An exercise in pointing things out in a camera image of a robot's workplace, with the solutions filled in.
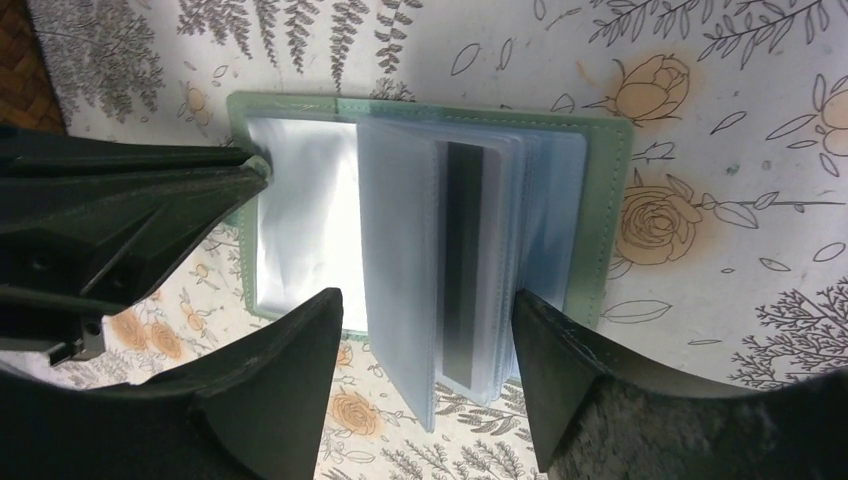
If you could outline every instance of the tablecloth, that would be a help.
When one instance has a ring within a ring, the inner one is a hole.
[[[233,91],[615,115],[635,149],[598,330],[675,368],[776,388],[848,364],[848,0],[33,0],[68,130],[228,145]],[[218,227],[109,351],[28,371],[88,388],[257,328]],[[439,392],[424,434],[343,343],[326,478],[537,477],[520,389]]]

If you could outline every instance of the wicker surface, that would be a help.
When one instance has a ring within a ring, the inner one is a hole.
[[[0,0],[0,122],[65,133],[25,0]]]

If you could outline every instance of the floral pattern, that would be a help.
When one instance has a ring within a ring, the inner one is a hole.
[[[845,365],[846,0],[29,3],[77,136],[231,145],[234,91],[630,121],[597,329],[753,388]],[[153,297],[106,319],[94,361],[0,357],[94,388],[235,341],[267,324],[243,308],[238,244],[217,227]],[[439,387],[425,434],[367,341],[350,338],[331,395],[318,478],[539,478],[516,386],[487,408]]]

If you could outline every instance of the brown woven mat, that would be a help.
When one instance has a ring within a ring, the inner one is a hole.
[[[0,122],[65,133],[25,0],[0,0]]]

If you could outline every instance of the open wallet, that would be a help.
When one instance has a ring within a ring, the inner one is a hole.
[[[435,382],[489,405],[520,380],[521,288],[593,326],[630,160],[622,119],[235,93],[271,166],[231,221],[245,301],[279,318],[327,287],[421,425]]]

